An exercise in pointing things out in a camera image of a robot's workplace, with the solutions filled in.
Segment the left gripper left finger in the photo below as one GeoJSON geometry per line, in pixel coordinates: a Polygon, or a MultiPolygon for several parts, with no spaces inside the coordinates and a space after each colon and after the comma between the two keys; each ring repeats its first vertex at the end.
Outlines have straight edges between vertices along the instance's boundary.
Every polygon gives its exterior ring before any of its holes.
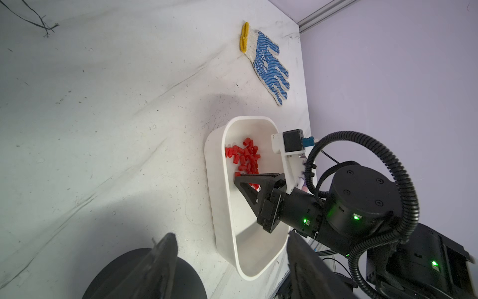
{"type": "Polygon", "coordinates": [[[110,262],[89,285],[91,299],[168,299],[178,257],[176,235],[153,248],[131,250],[110,262]]]}

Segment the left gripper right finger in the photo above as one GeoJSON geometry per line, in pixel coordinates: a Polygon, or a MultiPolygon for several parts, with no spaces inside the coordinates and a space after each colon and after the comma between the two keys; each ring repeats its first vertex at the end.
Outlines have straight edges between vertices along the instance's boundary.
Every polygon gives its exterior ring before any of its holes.
{"type": "Polygon", "coordinates": [[[299,234],[289,233],[286,250],[293,299],[356,298],[299,234]]]}

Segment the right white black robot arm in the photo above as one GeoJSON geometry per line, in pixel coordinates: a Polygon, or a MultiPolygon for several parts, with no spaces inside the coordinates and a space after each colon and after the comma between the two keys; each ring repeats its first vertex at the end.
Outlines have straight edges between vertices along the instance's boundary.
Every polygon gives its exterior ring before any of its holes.
{"type": "Polygon", "coordinates": [[[475,299],[471,256],[463,246],[418,224],[406,239],[396,230],[404,218],[395,183],[347,161],[329,168],[330,189],[316,194],[286,189],[283,174],[241,174],[235,186],[267,232],[279,223],[325,245],[331,254],[367,254],[366,281],[388,299],[475,299]]]}

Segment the black round screw base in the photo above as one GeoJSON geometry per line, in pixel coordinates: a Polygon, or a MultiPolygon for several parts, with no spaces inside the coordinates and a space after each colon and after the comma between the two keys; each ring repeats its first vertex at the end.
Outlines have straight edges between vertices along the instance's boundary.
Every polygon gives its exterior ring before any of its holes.
{"type": "Polygon", "coordinates": [[[184,259],[157,248],[131,250],[103,268],[84,299],[206,299],[199,274],[184,259]]]}

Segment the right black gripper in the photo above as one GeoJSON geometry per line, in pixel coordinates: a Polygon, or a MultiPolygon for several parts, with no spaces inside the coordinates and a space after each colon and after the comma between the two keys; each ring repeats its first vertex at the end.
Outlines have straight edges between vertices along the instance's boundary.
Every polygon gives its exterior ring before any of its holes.
{"type": "Polygon", "coordinates": [[[290,194],[284,173],[241,174],[234,179],[263,230],[272,233],[279,223],[303,237],[315,238],[324,217],[324,203],[301,189],[290,194]]]}

